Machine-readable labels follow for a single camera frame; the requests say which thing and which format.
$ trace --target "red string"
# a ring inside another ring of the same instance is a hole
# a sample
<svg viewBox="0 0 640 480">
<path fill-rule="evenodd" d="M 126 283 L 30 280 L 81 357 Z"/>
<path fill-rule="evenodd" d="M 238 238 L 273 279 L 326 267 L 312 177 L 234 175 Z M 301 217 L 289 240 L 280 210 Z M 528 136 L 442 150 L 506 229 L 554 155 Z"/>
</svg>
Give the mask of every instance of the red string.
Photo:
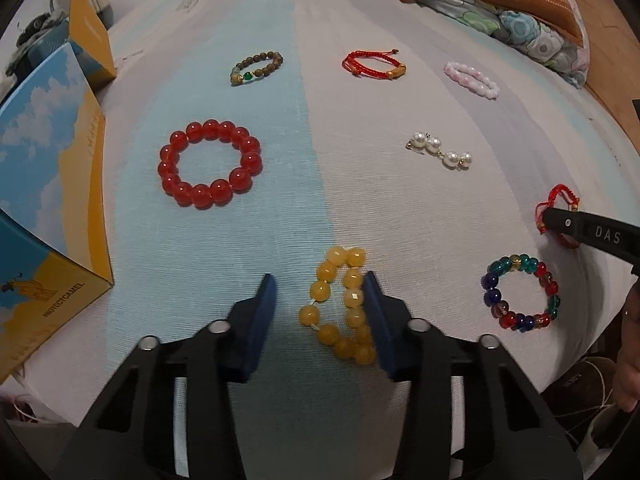
<svg viewBox="0 0 640 480">
<path fill-rule="evenodd" d="M 572 211 L 578 209 L 580 198 L 578 198 L 575 193 L 564 184 L 558 184 L 549 192 L 548 200 L 546 202 L 540 202 L 536 206 L 536 226 L 538 228 L 538 231 L 540 231 L 540 234 L 543 234 L 546 231 L 545 224 L 542 221 L 542 214 L 544 213 L 546 208 L 555 206 L 558 196 L 561 196 L 564 201 L 567 202 L 567 204 L 569 205 L 569 209 L 571 209 Z M 575 249 L 580 245 L 579 242 L 576 242 L 572 238 L 569 238 L 563 234 L 557 234 L 557 236 L 558 241 L 562 245 L 570 249 Z"/>
<path fill-rule="evenodd" d="M 355 52 L 351 52 L 342 60 L 342 67 L 351 72 L 353 75 L 368 75 L 369 77 L 373 77 L 376 79 L 387 79 L 386 72 L 380 72 L 380 70 L 373 70 L 367 66 L 364 66 L 359 61 L 356 61 L 357 57 L 377 57 L 382 61 L 386 61 L 389 64 L 392 64 L 395 67 L 400 66 L 400 63 L 397 59 L 392 58 L 389 54 L 397 54 L 398 50 L 393 49 L 389 52 L 373 52 L 370 50 L 356 50 Z"/>
</svg>

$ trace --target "red agate bracelet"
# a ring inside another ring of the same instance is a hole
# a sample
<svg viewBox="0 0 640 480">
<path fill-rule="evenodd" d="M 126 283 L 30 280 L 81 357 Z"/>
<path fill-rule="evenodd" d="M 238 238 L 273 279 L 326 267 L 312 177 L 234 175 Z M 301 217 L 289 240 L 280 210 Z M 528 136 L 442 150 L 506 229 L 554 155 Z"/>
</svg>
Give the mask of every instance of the red agate bracelet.
<svg viewBox="0 0 640 480">
<path fill-rule="evenodd" d="M 231 142 L 234 148 L 240 150 L 240 167 L 229 173 L 228 180 L 219 178 L 210 185 L 192 186 L 178 176 L 179 152 L 189 144 L 200 142 L 202 139 Z M 162 178 L 162 189 L 173 196 L 181 206 L 193 204 L 199 209 L 204 209 L 213 204 L 224 204 L 231 200 L 234 191 L 242 192 L 251 187 L 251 176 L 260 173 L 262 169 L 259 152 L 258 139 L 249 135 L 249 130 L 245 127 L 236 127 L 231 121 L 219 123 L 215 119 L 209 119 L 204 124 L 189 123 L 185 131 L 173 132 L 169 143 L 160 150 L 158 174 Z"/>
</svg>

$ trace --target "red bead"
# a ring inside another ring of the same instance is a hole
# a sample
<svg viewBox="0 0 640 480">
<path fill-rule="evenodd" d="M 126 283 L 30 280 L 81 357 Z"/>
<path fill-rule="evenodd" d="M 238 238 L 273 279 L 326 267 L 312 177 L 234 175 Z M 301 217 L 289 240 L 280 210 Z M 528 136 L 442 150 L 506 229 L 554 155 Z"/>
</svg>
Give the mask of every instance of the red bead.
<svg viewBox="0 0 640 480">
<path fill-rule="evenodd" d="M 187 137 L 189 137 L 189 142 L 200 142 L 204 134 L 202 124 L 196 122 L 187 124 L 184 132 L 187 134 Z"/>
<path fill-rule="evenodd" d="M 240 151 L 258 153 L 260 152 L 260 142 L 255 137 L 246 137 L 240 141 Z"/>
<path fill-rule="evenodd" d="M 249 136 L 249 130 L 247 130 L 244 126 L 238 126 L 235 130 L 231 132 L 231 143 L 236 148 L 238 148 L 240 145 L 240 141 L 248 136 Z"/>
<path fill-rule="evenodd" d="M 216 140 L 218 138 L 218 121 L 209 119 L 202 125 L 202 134 L 207 140 Z"/>
<path fill-rule="evenodd" d="M 169 173 L 178 173 L 178 168 L 175 167 L 173 162 L 161 162 L 158 164 L 158 175 L 164 178 Z"/>
<path fill-rule="evenodd" d="M 546 294 L 551 297 L 558 293 L 558 282 L 549 282 L 545 285 Z"/>
<path fill-rule="evenodd" d="M 243 153 L 240 157 L 240 166 L 245 168 L 252 175 L 260 173 L 260 170 L 262 169 L 262 157 L 255 152 Z"/>
<path fill-rule="evenodd" d="M 218 135 L 223 142 L 229 142 L 231 139 L 231 132 L 236 129 L 236 125 L 231 121 L 222 121 L 218 125 Z"/>
<path fill-rule="evenodd" d="M 189 137 L 187 137 L 185 132 L 181 132 L 180 130 L 173 132 L 171 137 L 169 137 L 169 144 L 179 152 L 186 148 L 188 143 Z"/>
<path fill-rule="evenodd" d="M 533 275 L 536 276 L 537 278 L 542 278 L 542 276 L 545 275 L 545 272 L 546 272 L 546 263 L 540 262 L 538 264 L 538 268 L 535 270 Z"/>
<path fill-rule="evenodd" d="M 196 207 L 204 208 L 213 204 L 209 186 L 206 184 L 196 184 L 191 189 L 191 201 Z"/>
<path fill-rule="evenodd" d="M 180 155 L 172 145 L 166 144 L 160 149 L 160 160 L 163 162 L 178 162 L 178 158 L 180 158 Z"/>
<path fill-rule="evenodd" d="M 234 191 L 244 191 L 251 186 L 251 175 L 245 168 L 235 168 L 229 173 L 229 184 Z"/>
<path fill-rule="evenodd" d="M 180 177 L 175 173 L 167 173 L 167 175 L 162 179 L 162 189 L 167 195 L 174 194 L 175 186 L 180 184 Z"/>
<path fill-rule="evenodd" d="M 500 318 L 500 326 L 502 328 L 511 328 L 517 322 L 516 313 L 513 311 L 507 312 L 504 316 Z"/>
<path fill-rule="evenodd" d="M 174 189 L 175 201 L 180 205 L 191 205 L 191 184 L 181 182 Z"/>
<path fill-rule="evenodd" d="M 209 192 L 211 193 L 213 202 L 216 204 L 223 204 L 231 198 L 231 184 L 229 184 L 224 178 L 219 178 L 211 183 Z"/>
</svg>

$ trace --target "red braided cord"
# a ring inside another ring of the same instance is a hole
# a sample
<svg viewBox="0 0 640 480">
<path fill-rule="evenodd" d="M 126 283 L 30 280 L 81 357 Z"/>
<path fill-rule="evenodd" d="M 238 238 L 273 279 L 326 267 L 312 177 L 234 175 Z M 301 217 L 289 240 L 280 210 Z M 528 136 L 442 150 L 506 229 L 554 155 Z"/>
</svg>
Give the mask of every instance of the red braided cord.
<svg viewBox="0 0 640 480">
<path fill-rule="evenodd" d="M 397 60 L 389 56 L 388 54 L 397 54 L 398 51 L 393 49 L 389 52 L 373 52 L 371 50 L 356 50 L 355 52 L 351 52 L 342 60 L 342 67 L 351 72 L 353 75 L 368 75 L 369 77 L 373 77 L 376 79 L 386 79 L 386 72 L 380 72 L 380 70 L 373 70 L 367 66 L 364 66 L 359 61 L 356 61 L 357 57 L 377 57 L 382 61 L 386 61 L 387 63 L 398 67 L 401 63 Z"/>
</svg>

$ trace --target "person's hand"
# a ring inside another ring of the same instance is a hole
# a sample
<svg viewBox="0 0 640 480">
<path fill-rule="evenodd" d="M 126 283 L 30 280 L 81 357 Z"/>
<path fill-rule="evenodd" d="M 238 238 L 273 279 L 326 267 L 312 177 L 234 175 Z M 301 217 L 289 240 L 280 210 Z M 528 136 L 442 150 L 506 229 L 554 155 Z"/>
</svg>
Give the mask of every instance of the person's hand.
<svg viewBox="0 0 640 480">
<path fill-rule="evenodd" d="M 621 410 L 632 412 L 640 400 L 640 280 L 631 287 L 622 307 L 622 348 L 613 378 L 613 398 Z"/>
</svg>

